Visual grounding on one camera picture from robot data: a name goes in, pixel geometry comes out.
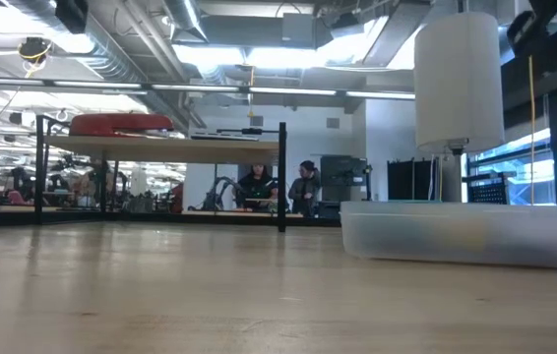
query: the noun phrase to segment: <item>yellow wire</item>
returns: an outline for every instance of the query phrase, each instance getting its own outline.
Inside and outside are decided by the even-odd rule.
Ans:
[[[530,204],[534,206],[534,121],[536,120],[536,104],[534,103],[534,68],[532,56],[527,57],[527,72],[530,80],[530,110],[532,125],[531,164],[530,164]]]
[[[51,49],[51,44],[47,45],[46,48],[45,48],[43,51],[41,51],[41,52],[39,52],[39,53],[37,53],[37,54],[34,54],[34,55],[23,55],[23,54],[21,54],[21,48],[22,48],[22,47],[23,47],[23,45],[22,45],[22,44],[19,44],[18,52],[19,52],[19,55],[21,56],[21,58],[23,58],[23,59],[38,59],[38,58],[41,57],[42,55],[44,55],[44,54],[46,54],[46,53],[49,52],[49,49]]]
[[[25,79],[29,79],[31,75],[33,75],[33,73],[40,70],[40,66],[38,65],[38,61],[40,61],[40,57],[41,55],[35,59],[35,63],[33,63],[33,65],[31,65],[31,68],[27,71],[27,74],[25,75]]]
[[[252,87],[255,84],[255,66],[252,65],[252,69],[250,70],[250,87]],[[252,97],[253,94],[250,93],[250,102],[248,102],[248,104],[250,105],[250,109],[248,110],[248,117],[252,118],[254,117],[254,113],[252,112]]]

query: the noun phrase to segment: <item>plastic bin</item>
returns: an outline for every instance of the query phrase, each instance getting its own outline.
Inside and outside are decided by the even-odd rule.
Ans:
[[[557,206],[343,202],[361,258],[557,267]]]

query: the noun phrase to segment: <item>white cylindrical lamp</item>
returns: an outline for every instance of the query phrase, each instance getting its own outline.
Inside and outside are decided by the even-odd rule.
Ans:
[[[495,18],[460,13],[428,25],[416,37],[414,63],[420,150],[460,155],[504,143]]]

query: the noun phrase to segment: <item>monitor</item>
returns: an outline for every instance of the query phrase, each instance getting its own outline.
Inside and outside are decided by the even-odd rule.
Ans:
[[[320,159],[322,186],[366,186],[365,158],[351,156],[323,156]]]

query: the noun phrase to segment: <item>white wall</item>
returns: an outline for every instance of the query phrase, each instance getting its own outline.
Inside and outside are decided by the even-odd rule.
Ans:
[[[250,126],[247,106],[230,106],[227,109],[217,106],[197,106],[196,112],[207,124],[208,132]],[[299,107],[293,111],[288,107],[259,106],[254,107],[254,113],[264,116],[263,129],[278,130],[280,122],[287,124],[286,168],[289,185],[299,177],[298,166],[304,160],[312,160],[316,166],[320,166],[320,157],[324,154],[352,154],[351,116],[344,114],[343,108]],[[328,129],[327,118],[340,118],[340,128]],[[276,141],[279,135],[264,134],[259,138],[264,141]],[[232,167],[236,178],[237,168],[234,165]],[[204,199],[206,191],[213,183],[213,178],[212,165],[189,164],[187,166],[185,208],[195,206]]]
[[[373,200],[388,200],[388,161],[430,159],[416,148],[416,111],[410,100],[366,100],[366,157],[373,166]]]

